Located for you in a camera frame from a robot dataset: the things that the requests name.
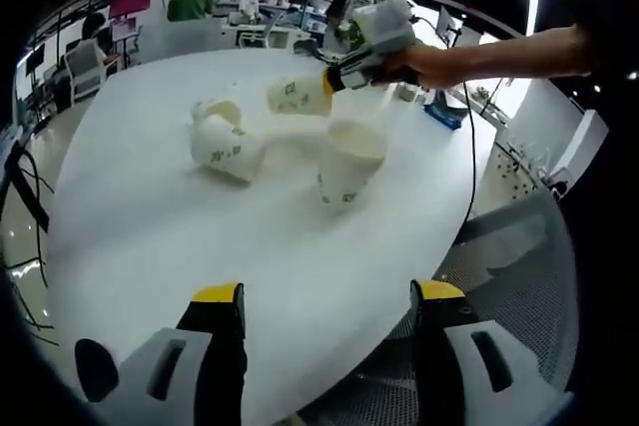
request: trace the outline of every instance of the black cable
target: black cable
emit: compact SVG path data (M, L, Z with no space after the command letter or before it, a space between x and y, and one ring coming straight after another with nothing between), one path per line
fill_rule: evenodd
M33 336L34 338L39 339L40 341L44 341L45 343L52 344L53 346L60 346L60 343L56 343L55 341L51 341L50 339L43 338L42 336L38 336L37 334L32 333L31 331L29 331L29 334Z
M5 266L4 269L7 271L11 271L12 269L17 269L17 268L20 268L21 266L29 264L31 261L35 261L36 259L38 261L41 261L44 264L47 264L44 261L42 261L38 256L34 256L33 258L25 259L24 261L20 261L19 263L12 264L11 266Z
M28 171L28 170L26 170L26 169L20 169L20 172L22 172L23 174L28 175L28 176L29 176L29 177L31 177L32 179L35 179L35 178L36 178L36 176L35 176L35 175L33 175L31 172L29 172L29 171ZM55 192L53 191L53 189L51 188L51 186L47 183L47 181L46 181L46 180L44 180L44 179L42 179L42 178L41 178L41 179L40 179L40 182L42 182L42 184L43 184L43 185L47 188L47 190L48 190L49 192L51 192L52 194L54 194L54 193L55 193Z
M437 32L437 29L435 28L435 26L432 25L432 23L428 19L424 19L423 17L417 17L417 16L413 16L413 19L423 20L425 23L427 23L435 32L435 35L439 38L439 40L441 40L441 42L443 42L443 44L446 46L446 50L450 49L451 47L454 47L454 44L457 42L457 38L459 37L459 33L457 33L457 36L455 37L455 40L452 46L449 46L448 42L441 35L439 35L439 32ZM475 122L472 119L472 109L470 108L470 96L468 95L468 86L466 85L465 82L463 82L462 85L463 85L463 92L466 96L466 108L468 109L468 117L470 118L470 134L472 136L472 193L470 195L470 204L468 205L468 211L466 212L466 216L463 219L463 223L466 223L468 221L468 218L470 217L470 213L472 212L472 205L475 203L475 195L477 194L477 147L475 144Z
M40 175L38 175L38 167L36 166L36 161L33 156L27 151L23 151L24 156L31 163L31 167L33 167L33 175L36 179L36 198L38 200L38 204L40 203ZM42 245L40 242L40 224L38 223L38 219L36 218L36 246L38 248L38 259L40 260L40 276L42 277L42 282L44 283L46 288L49 288L49 283L47 282L47 278L44 274L44 261L42 260Z
M18 285L14 283L13 281L11 282L11 287L13 288L13 292L18 296L18 299L20 300L20 303L22 304L22 307L24 308L24 310L27 312L27 315L29 316L31 321L33 321L35 327L38 328L38 331L40 331L40 327L38 326L36 322L36 318L34 318L33 314L31 314L31 310L29 309L27 302L22 296L22 293L20 292L20 288L18 288Z
M472 135L472 194L470 195L470 205L468 205L468 211L463 219L463 223L468 221L470 212L472 211L472 205L475 203L475 195L477 193L477 151L475 145L475 121L472 120L472 111L470 109L470 98L468 97L468 87L466 83L463 83L463 92L466 95L466 107L468 107L468 117L470 118L470 132Z
M35 326L36 328L40 329L55 329L53 326L51 326L50 324L40 324L40 323L36 323L34 321L31 321L27 318L24 318L24 322L31 325L31 326Z

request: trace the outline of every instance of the tipped-over paper cup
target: tipped-over paper cup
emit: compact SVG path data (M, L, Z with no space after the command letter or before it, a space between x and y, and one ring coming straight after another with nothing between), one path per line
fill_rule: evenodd
M196 164L250 182L265 155L265 144L220 115L195 123L191 130L191 156Z
M204 102L198 102L191 109L191 117L194 123L211 115L219 115L236 127L239 127L242 122L242 111L235 102L230 100L205 100Z
M269 109L275 114L330 114L332 94L326 92L320 74L284 79L267 88Z
M379 170L387 150L386 135L365 124L330 124L319 153L319 191L326 206L347 210Z

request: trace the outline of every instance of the table surface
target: table surface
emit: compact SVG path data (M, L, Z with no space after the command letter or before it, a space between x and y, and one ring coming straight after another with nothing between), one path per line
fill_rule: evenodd
M259 25L250 25L250 24L240 24L240 25L223 25L223 30L257 30L263 31L267 25L259 24ZM297 27L282 27L280 25L275 25L273 27L272 32L300 32L306 33L305 30L299 29Z
M242 281L243 424L269 425L383 341L408 309L409 282L434 274L461 227L472 186L470 125L452 132L415 105L397 106L384 166L354 211L332 215L316 180L315 141L327 120L274 116L265 99L282 76L321 68L289 52L247 49L109 78L73 137L52 205L49 306L63 347L94 338L121 362L175 326L195 291ZM190 157L191 107L220 95L238 102L247 130L303 132L275 142L248 187ZM333 114L353 115L381 96L341 93ZM475 125L481 179L495 130L477 116Z

